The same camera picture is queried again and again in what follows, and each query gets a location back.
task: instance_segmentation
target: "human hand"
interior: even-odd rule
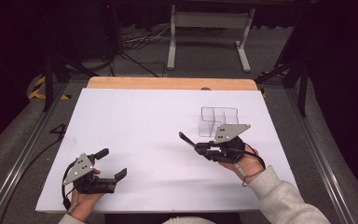
[[[245,151],[250,153],[254,153],[248,146],[245,147]],[[264,171],[263,165],[260,161],[253,156],[243,155],[242,159],[237,162],[240,168],[248,175],[246,178],[242,176],[242,174],[235,168],[233,163],[219,162],[220,165],[226,167],[228,170],[233,171],[243,182],[246,184],[251,183],[254,179],[256,179],[262,171]]]
[[[94,169],[94,174],[98,175],[101,171]],[[76,189],[72,191],[71,206],[75,206],[75,209],[71,212],[71,217],[86,222],[87,218],[94,209],[95,204],[104,196],[101,194],[79,194]]]

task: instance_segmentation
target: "table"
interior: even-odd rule
[[[199,91],[205,87],[212,90]],[[236,175],[197,155],[179,138],[182,131],[194,142],[211,140],[197,136],[201,105],[237,107],[240,123],[252,124],[240,135],[242,140],[258,148],[266,164],[296,186],[263,97],[252,80],[93,77],[79,97],[36,211],[65,212],[60,194],[65,168],[80,153],[92,154],[105,147],[110,154],[95,164],[102,177],[123,168],[128,168],[128,175],[114,194],[98,202],[96,213],[257,209],[255,195],[241,186]]]

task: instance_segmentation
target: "floor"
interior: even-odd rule
[[[156,29],[161,28],[164,28],[164,25],[156,27]],[[273,68],[291,32],[291,28],[252,29],[245,45],[252,68],[250,73],[244,73],[241,70],[237,52],[233,47],[237,36],[241,36],[241,32],[236,30],[183,30],[177,36],[176,63],[172,71],[163,69],[169,48],[169,41],[164,38],[142,49],[132,49],[126,53],[134,60],[143,62],[144,66],[161,77],[253,79],[260,72],[270,71]],[[100,62],[91,60],[85,62],[85,65],[93,66],[98,63]],[[97,73],[102,76],[111,75],[108,69]],[[152,77],[137,63],[129,62],[120,56],[115,59],[114,74],[128,77]],[[39,74],[35,74],[34,81],[30,83],[30,90],[38,79]],[[358,182],[342,158],[324,122],[311,82],[309,82],[307,92],[307,117],[301,118],[293,103],[297,87],[290,90],[283,89],[280,85],[281,80],[282,77],[274,77],[259,85],[259,88],[265,91],[266,105],[296,176],[301,195],[305,202],[318,207],[331,223],[358,223]],[[3,223],[57,223],[61,219],[62,214],[38,213],[34,209],[60,146],[60,143],[55,143],[59,134],[50,131],[61,124],[68,125],[79,93],[82,88],[86,87],[87,82],[86,76],[73,75],[69,83],[61,85],[62,92],[70,95],[71,99],[57,101],[48,113],[42,113],[44,100],[31,99],[28,106],[1,134],[0,217],[3,217]],[[336,197],[342,196],[344,205],[347,206],[344,210],[347,209],[347,212],[342,212],[342,209],[337,207],[332,200],[332,192],[329,191],[323,171],[320,170],[318,160],[314,157],[315,147],[322,153],[327,162],[327,168],[337,181],[341,195],[336,195]],[[29,169],[18,169],[19,158],[24,157],[25,154],[29,156],[29,159],[23,161],[25,166],[25,164],[30,164],[29,162],[45,148],[48,148],[46,152],[41,154],[29,166]],[[8,186],[7,181],[18,182],[19,185],[7,190],[4,188]],[[10,199],[2,197],[3,194],[11,192],[14,193]],[[241,221],[242,223],[269,223],[259,211],[241,212]],[[104,217],[94,214],[89,222],[104,223]]]

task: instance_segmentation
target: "person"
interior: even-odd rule
[[[258,155],[257,150],[245,148],[246,151]],[[264,170],[259,160],[252,156],[244,155],[237,162],[240,168],[248,174],[247,177],[238,171],[232,163],[222,163],[220,165],[234,172],[241,181],[251,188],[257,199],[260,211],[270,223],[330,223],[324,214],[311,204],[307,204],[302,199],[298,190],[291,183],[280,180],[272,166]],[[82,224],[85,223],[91,214],[94,205],[103,197],[103,194],[78,194],[76,190],[72,192],[72,205],[77,202],[75,209],[64,215],[60,224]],[[180,219],[167,220],[164,224],[185,223],[185,224],[211,224],[212,222],[199,217],[181,217]]]

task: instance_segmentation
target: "white table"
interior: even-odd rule
[[[203,106],[236,107],[239,122],[252,128],[241,139],[257,148],[266,165],[296,186],[288,161],[259,91],[84,89],[51,167],[36,211],[65,212],[61,183],[80,153],[109,148],[96,161],[101,177],[123,168],[128,175],[96,213],[233,212],[257,209],[254,193],[216,162],[207,161],[179,138],[198,137]]]

